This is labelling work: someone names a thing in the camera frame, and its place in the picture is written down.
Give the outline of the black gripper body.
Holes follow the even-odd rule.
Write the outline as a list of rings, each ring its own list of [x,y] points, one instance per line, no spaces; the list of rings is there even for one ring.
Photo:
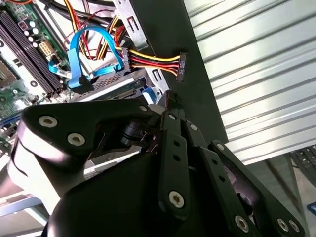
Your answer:
[[[211,184],[184,169],[180,197],[171,194],[182,158],[143,154],[69,190],[46,225],[48,237],[214,237],[217,220]]]

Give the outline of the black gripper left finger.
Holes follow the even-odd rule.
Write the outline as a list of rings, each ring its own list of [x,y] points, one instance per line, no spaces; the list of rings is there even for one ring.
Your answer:
[[[65,193],[83,182],[88,160],[138,146],[161,159],[159,207],[186,219],[191,208],[187,144],[181,135],[186,120],[172,91],[151,106],[118,99],[28,107],[20,117],[9,175],[53,216]]]

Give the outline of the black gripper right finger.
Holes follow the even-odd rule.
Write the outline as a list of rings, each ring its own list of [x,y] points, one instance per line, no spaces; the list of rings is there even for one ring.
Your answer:
[[[194,168],[211,184],[217,220],[215,237],[304,237],[299,221],[221,142],[207,144],[185,115],[181,98],[175,102],[194,153]]]

